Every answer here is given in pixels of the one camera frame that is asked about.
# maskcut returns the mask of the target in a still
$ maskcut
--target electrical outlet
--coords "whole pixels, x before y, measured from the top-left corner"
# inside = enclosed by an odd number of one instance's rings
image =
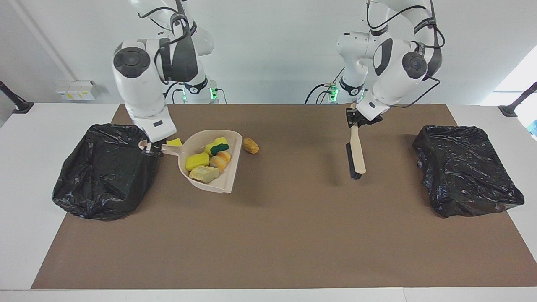
[[[95,100],[97,89],[93,81],[76,81],[68,87],[59,87],[56,93],[62,100]]]

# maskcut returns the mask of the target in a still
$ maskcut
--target black bristles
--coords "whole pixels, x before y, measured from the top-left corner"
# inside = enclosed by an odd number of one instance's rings
[[[348,143],[346,145],[347,147],[347,158],[349,160],[349,171],[351,173],[351,179],[360,179],[362,177],[362,174],[357,173],[354,169],[354,161],[352,160],[352,149],[351,149],[351,143]]]

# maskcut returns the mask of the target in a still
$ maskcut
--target white wall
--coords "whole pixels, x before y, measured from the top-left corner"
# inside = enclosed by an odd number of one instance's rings
[[[56,101],[54,90],[65,77],[5,2],[0,9],[0,28],[0,80],[27,101]]]
[[[153,38],[157,28],[139,20],[127,0],[20,1],[78,79],[102,87],[99,101],[120,102],[111,72],[113,51],[124,39]],[[365,30],[363,0],[188,4],[198,24],[215,38],[214,53],[203,61],[231,103],[303,102],[314,85],[332,81],[342,67],[335,49],[339,35]],[[532,0],[436,0],[435,5],[447,38],[437,74],[443,85],[424,102],[479,103],[537,44],[537,3]],[[412,31],[405,21],[398,18],[390,28],[409,39]],[[407,100],[427,88],[422,85]]]
[[[0,93],[0,127],[2,127],[5,121],[11,116],[11,111],[15,109],[13,103],[7,96]]]

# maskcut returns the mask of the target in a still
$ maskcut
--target hand brush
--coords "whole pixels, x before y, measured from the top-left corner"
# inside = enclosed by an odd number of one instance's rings
[[[362,152],[362,144],[358,136],[358,125],[351,127],[351,141],[346,145],[347,159],[349,160],[349,171],[352,179],[360,179],[366,173],[366,164],[364,161],[364,153]]]

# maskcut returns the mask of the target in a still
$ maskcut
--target black stand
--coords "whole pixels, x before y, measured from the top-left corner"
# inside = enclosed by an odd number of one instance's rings
[[[537,90],[537,82],[533,83],[533,85],[528,90],[524,91],[522,95],[519,98],[517,98],[516,101],[514,101],[513,104],[509,106],[499,106],[498,108],[506,117],[517,117],[517,114],[514,112],[514,109],[518,105],[522,104],[522,102],[532,93],[534,93],[536,90]]]
[[[33,106],[33,102],[27,102],[23,98],[16,95],[11,91],[4,82],[0,81],[0,90],[9,97],[9,99],[15,104],[13,113],[27,113]]]

